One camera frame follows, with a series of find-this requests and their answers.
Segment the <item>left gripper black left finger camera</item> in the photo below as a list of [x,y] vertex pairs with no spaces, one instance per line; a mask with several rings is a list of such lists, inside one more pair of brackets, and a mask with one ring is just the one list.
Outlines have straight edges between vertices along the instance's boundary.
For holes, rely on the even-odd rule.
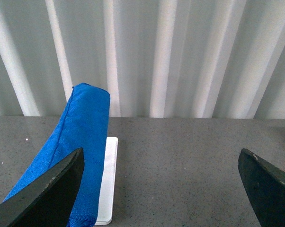
[[0,227],[67,226],[83,170],[83,149],[78,148],[0,204]]

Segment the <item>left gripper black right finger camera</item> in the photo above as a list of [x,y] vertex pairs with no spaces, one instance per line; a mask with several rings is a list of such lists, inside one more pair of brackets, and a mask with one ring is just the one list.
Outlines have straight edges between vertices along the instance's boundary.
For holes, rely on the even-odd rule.
[[238,170],[260,225],[285,227],[285,172],[246,148]]

